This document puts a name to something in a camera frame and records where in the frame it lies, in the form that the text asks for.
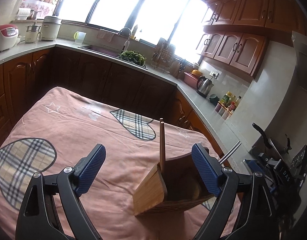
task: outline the stainless steel kettle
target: stainless steel kettle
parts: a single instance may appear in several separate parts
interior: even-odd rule
[[[201,95],[202,97],[206,98],[212,87],[213,87],[213,83],[210,79],[207,79],[204,76],[198,78],[197,93]]]

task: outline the kitchen counter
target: kitchen counter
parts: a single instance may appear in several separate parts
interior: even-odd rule
[[[162,73],[152,68],[150,63],[148,62],[146,63],[148,67],[147,70],[117,58],[80,48],[81,46],[85,45],[86,44],[75,44],[74,41],[65,39],[57,39],[56,41],[39,41],[36,43],[20,42],[17,46],[0,52],[0,64],[28,53],[32,53],[42,49],[52,48],[55,46],[92,55],[94,57],[99,57],[117,63],[119,65],[135,69],[137,71],[148,74],[150,76],[153,76],[176,86],[178,90],[183,94],[183,96],[188,100],[188,102],[196,111],[201,120],[204,122],[210,133],[213,135],[213,137],[219,144],[223,153],[227,153],[237,143],[238,137],[230,128],[230,119],[227,119],[225,121],[217,112],[214,111],[214,105],[212,105],[208,100],[198,95],[196,93],[196,90],[188,86],[183,81],[176,79],[170,74]],[[237,156],[247,155],[247,150],[244,148],[243,145],[241,145],[238,150],[236,150],[236,152],[228,159],[229,163],[236,172],[247,173],[247,169],[244,167],[242,159],[237,158]]]

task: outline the range hood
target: range hood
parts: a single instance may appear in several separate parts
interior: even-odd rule
[[[297,57],[295,69],[298,82],[307,91],[307,36],[292,32],[292,42]]]

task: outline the blue gripper pad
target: blue gripper pad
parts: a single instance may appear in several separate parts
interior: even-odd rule
[[[88,192],[105,159],[106,148],[102,144],[97,144],[87,157],[81,158],[74,166],[77,185],[74,191],[78,197]]]
[[[191,156],[207,190],[218,197],[221,194],[223,177],[221,164],[207,153],[201,143],[192,146]]]

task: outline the pink basket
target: pink basket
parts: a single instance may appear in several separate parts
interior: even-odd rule
[[[185,72],[184,82],[188,84],[189,86],[191,86],[192,88],[197,89],[198,79],[194,75]]]

